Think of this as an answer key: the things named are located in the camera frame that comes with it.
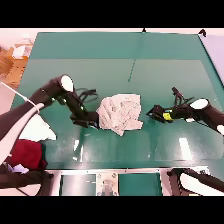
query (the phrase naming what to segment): green table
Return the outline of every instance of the green table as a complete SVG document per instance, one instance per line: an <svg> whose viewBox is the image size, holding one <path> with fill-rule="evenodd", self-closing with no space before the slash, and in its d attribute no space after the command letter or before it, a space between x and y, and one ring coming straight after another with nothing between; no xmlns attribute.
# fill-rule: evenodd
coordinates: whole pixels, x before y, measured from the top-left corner
<svg viewBox="0 0 224 224"><path fill-rule="evenodd" d="M145 114L154 104L173 105L171 88L186 98L208 98L223 110L223 87L197 35L159 33L38 33L19 92L30 96L49 79L68 74L75 88L96 88L99 98L86 104L96 110L104 97L141 95L141 130L84 129L70 121L70 111L55 103L41 116L57 141L45 141L48 169L107 169L208 165L224 180L223 137L184 121L160 124ZM13 107L22 103L16 97ZM180 138L188 140L192 157L184 156ZM74 152L75 141L79 147Z"/></svg>

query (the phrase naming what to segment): yellow label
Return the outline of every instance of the yellow label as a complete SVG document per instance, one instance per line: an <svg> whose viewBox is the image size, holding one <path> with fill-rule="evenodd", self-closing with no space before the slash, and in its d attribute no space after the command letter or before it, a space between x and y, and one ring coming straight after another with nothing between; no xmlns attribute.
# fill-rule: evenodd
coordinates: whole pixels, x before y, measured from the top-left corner
<svg viewBox="0 0 224 224"><path fill-rule="evenodd" d="M165 120L172 121L173 119L170 117L170 113L163 113L163 117Z"/></svg>

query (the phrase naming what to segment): dark red fabric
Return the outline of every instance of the dark red fabric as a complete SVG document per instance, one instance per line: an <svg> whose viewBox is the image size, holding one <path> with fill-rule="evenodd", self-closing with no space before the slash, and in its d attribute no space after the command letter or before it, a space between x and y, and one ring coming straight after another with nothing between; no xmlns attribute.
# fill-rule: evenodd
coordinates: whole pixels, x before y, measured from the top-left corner
<svg viewBox="0 0 224 224"><path fill-rule="evenodd" d="M18 164L34 170L46 169L47 162L42 159L42 145L39 142L19 139L12 150L12 156L7 162L14 167Z"/></svg>

